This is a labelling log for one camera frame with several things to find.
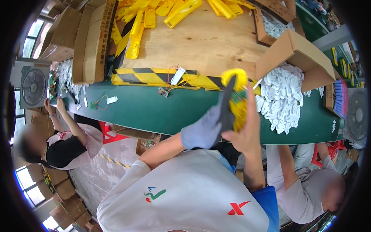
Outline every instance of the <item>black sleeve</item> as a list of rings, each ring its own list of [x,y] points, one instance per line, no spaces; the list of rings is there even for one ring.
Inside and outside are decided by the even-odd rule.
[[[46,161],[54,167],[66,167],[74,158],[86,152],[86,148],[75,136],[59,140],[46,151]]]

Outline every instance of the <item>pile of white plastic parts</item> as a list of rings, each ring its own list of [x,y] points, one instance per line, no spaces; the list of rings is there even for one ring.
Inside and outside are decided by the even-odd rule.
[[[292,22],[289,22],[289,24],[285,25],[278,21],[276,18],[272,17],[270,14],[265,13],[263,11],[262,18],[265,32],[269,36],[274,37],[276,39],[278,39],[278,37],[280,37],[282,33],[285,32],[286,28],[290,28],[291,30],[295,31]]]
[[[286,62],[263,78],[262,96],[255,96],[257,111],[269,119],[272,131],[288,134],[291,127],[298,127],[300,107],[303,106],[303,80],[302,70]]]

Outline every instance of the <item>person in gray shirt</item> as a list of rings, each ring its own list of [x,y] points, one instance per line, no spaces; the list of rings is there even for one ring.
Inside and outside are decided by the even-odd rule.
[[[327,143],[317,144],[322,168],[309,166],[314,144],[298,145],[292,156],[288,145],[267,145],[267,181],[274,186],[279,206],[298,224],[312,222],[343,201],[345,181],[336,171]]]

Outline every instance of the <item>red x logo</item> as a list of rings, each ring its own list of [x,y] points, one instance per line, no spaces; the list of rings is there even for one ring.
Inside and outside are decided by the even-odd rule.
[[[237,213],[237,215],[243,215],[243,212],[241,211],[241,208],[244,205],[246,205],[247,203],[249,203],[249,202],[242,202],[239,205],[237,203],[230,203],[233,209],[231,211],[229,211],[227,214],[228,215],[235,215]]]

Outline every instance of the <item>green work surface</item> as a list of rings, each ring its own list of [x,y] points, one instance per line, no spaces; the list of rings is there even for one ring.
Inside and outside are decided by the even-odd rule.
[[[309,41],[314,41],[327,32],[307,10],[297,7],[299,18]],[[332,60],[331,53],[325,54]],[[75,114],[111,122],[124,127],[173,135],[183,127],[196,122],[204,113],[217,103],[218,91],[174,89],[168,98],[157,94],[157,87],[114,86],[110,80],[95,83],[86,88],[86,95],[80,92],[81,108],[63,93],[67,109]],[[90,102],[99,99],[102,94],[117,96],[107,110],[91,110]],[[88,107],[84,105],[87,98]],[[105,98],[99,107],[106,108]],[[262,144],[304,144],[335,141],[338,139],[339,118],[327,110],[317,90],[312,90],[311,97],[304,96],[298,128],[291,128],[288,135],[277,134],[270,130],[270,122],[261,117],[260,142]],[[336,129],[332,133],[332,124],[336,120]]]

